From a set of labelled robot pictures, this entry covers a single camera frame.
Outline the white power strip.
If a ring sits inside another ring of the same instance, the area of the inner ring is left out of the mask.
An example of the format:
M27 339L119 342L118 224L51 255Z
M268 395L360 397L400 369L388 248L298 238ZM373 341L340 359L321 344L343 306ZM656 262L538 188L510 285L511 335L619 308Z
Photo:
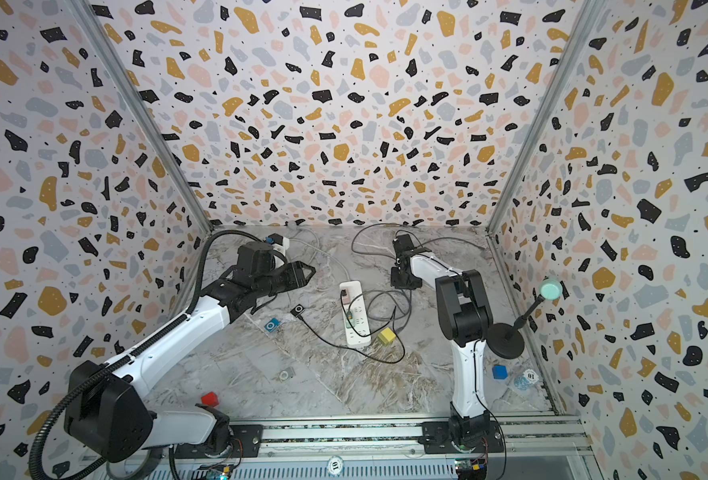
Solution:
M340 291L346 289L350 296L348 304L344 304L340 298L347 346L366 347L371 343L371 331L361 283L355 280L347 281L342 282L339 287Z

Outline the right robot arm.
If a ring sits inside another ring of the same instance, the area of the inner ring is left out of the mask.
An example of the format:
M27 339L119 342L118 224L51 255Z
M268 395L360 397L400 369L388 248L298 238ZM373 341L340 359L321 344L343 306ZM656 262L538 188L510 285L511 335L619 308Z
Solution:
M493 431L483 380L493 319L481 274L440 259L407 233L398 233L392 246L391 285L407 290L427 286L435 293L439 328L452 353L448 435L456 449L470 451Z

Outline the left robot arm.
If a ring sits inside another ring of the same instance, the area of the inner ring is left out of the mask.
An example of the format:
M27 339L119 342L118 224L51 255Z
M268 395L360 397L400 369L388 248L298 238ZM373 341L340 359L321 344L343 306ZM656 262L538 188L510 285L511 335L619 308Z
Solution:
M288 240L278 234L245 233L237 261L209 285L203 283L207 258L198 262L191 302L135 346L97 364L85 361L69 377L67 394L52 409L32 442L28 469L45 479L43 453L57 421L97 458L75 478L106 469L112 479L145 479L179 445L200 446L219 458L236 444L228 415L205 403L193 408L152 411L144 402L155 385L184 357L246 312L258 311L262 298L305 287L316 270L289 261Z

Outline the blue mp3 player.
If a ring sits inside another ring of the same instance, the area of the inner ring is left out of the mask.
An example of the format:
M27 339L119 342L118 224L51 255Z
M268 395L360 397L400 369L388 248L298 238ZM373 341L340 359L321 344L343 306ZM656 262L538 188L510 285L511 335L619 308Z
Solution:
M267 332L274 332L274 331L276 331L276 330L280 327L280 325L281 325L281 321L280 321L280 320L278 320L278 319L276 319L276 318L272 318L270 321L268 321L268 322L264 325L264 329L265 329Z

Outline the yellow USB charger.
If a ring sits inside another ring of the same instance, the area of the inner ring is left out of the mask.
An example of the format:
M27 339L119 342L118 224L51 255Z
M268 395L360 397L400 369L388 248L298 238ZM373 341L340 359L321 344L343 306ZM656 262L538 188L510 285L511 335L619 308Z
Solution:
M384 346L392 345L396 340L396 334L391 328L384 328L377 334L377 340Z

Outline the red cube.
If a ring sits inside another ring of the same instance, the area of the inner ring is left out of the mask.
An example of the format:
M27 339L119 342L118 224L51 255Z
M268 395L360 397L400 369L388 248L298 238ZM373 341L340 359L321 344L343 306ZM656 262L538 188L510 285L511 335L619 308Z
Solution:
M208 392L201 397L201 402L209 407L217 407L220 404L219 397L215 392Z

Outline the blue cube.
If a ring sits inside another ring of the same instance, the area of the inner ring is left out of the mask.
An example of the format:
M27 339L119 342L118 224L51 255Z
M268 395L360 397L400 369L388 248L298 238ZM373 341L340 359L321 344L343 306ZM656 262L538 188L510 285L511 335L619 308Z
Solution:
M495 380L505 380L508 378L508 370L504 365L494 365L492 375Z

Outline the clear plastic packet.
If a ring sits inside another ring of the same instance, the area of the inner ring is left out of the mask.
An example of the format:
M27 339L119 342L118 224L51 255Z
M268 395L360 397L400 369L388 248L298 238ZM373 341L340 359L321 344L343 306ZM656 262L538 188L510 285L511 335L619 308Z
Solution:
M538 385L540 382L539 374L532 368L523 370L513 381L515 389L527 391Z

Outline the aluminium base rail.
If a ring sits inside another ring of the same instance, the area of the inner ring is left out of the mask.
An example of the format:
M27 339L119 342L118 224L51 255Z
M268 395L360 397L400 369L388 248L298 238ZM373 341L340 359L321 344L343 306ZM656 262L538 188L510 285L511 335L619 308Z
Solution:
M575 416L497 413L471 450L428 415L238 420L233 454L176 449L183 479L599 479Z

